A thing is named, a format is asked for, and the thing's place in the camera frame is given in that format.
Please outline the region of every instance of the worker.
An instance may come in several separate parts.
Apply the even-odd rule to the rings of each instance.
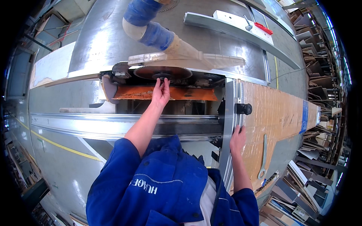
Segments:
[[[90,188],[87,220],[93,225],[259,225],[259,212],[241,150],[245,129],[230,141],[234,194],[220,171],[182,150],[177,135],[151,139],[170,99],[170,81],[157,79],[152,101],[125,137],[114,144]]]

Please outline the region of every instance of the cardboard sheet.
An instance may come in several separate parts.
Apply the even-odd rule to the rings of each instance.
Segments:
[[[240,153],[253,190],[256,190],[261,187],[264,180],[264,177],[258,180],[262,165],[264,134],[267,134],[265,169],[268,170],[277,141],[316,126],[319,107],[277,89],[249,82],[243,83],[244,103],[250,103],[253,112],[243,116],[247,141]]]

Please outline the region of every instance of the wrench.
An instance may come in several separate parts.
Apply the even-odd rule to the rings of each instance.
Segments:
[[[265,162],[266,162],[266,134],[264,134],[264,150],[263,150],[263,163],[261,164],[261,169],[258,174],[258,179],[260,180],[263,176],[265,176]]]

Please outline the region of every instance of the yellow floor line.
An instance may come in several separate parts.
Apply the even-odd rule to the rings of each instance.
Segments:
[[[263,15],[264,17],[264,21],[265,21],[265,24],[266,24],[266,28],[269,29],[269,26],[268,26],[268,23],[266,22],[266,19],[265,19],[265,15]],[[278,81],[278,66],[277,66],[277,57],[274,56],[274,61],[275,61],[275,70],[276,70],[276,80],[277,80],[277,89],[279,89],[279,81]]]
[[[22,126],[24,126],[26,129],[29,129],[29,127],[27,127],[26,125],[24,125],[18,118],[16,118],[16,117],[14,117],[14,118],[15,118],[16,120],[18,120],[18,122],[20,122],[20,124],[22,124]],[[53,142],[53,141],[51,141],[51,140],[49,140],[49,139],[47,139],[47,138],[39,135],[39,134],[37,134],[37,133],[34,132],[33,130],[30,130],[30,132],[32,132],[33,134],[35,134],[36,136],[40,137],[41,139],[43,139],[43,140],[47,141],[48,143],[51,143],[51,144],[59,147],[59,148],[62,148],[62,149],[64,149],[64,150],[73,152],[73,153],[75,153],[75,154],[78,154],[78,155],[81,155],[81,156],[84,156],[84,157],[87,157],[87,158],[91,158],[91,159],[94,159],[94,160],[97,160],[97,161],[101,161],[99,158],[97,158],[97,157],[95,157],[95,156],[91,156],[91,155],[88,155],[88,154],[84,154],[84,153],[81,153],[81,152],[79,152],[79,151],[76,151],[76,150],[67,148],[67,147],[65,147],[65,146],[63,146],[63,145],[57,144],[57,143],[55,143],[55,142]]]

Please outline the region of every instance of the hand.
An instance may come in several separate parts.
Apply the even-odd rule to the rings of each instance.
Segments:
[[[152,101],[156,107],[162,109],[166,106],[167,102],[170,100],[170,81],[165,78],[164,82],[161,84],[160,78],[157,78],[156,86],[153,89]]]
[[[243,147],[245,146],[245,142],[246,142],[246,135],[245,135],[245,126],[243,126],[241,128],[241,132],[240,131],[240,126],[237,125],[235,127],[235,131],[232,134],[231,140],[230,140],[230,152],[231,154],[239,154],[241,150],[243,149]]]

